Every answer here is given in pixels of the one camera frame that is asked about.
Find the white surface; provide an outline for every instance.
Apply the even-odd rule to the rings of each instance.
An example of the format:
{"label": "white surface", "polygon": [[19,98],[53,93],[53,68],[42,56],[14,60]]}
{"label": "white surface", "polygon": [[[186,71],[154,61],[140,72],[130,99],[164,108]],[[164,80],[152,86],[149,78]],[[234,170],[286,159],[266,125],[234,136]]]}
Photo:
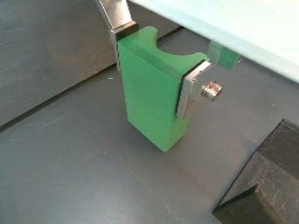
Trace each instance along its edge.
{"label": "white surface", "polygon": [[132,2],[299,83],[299,1]]}

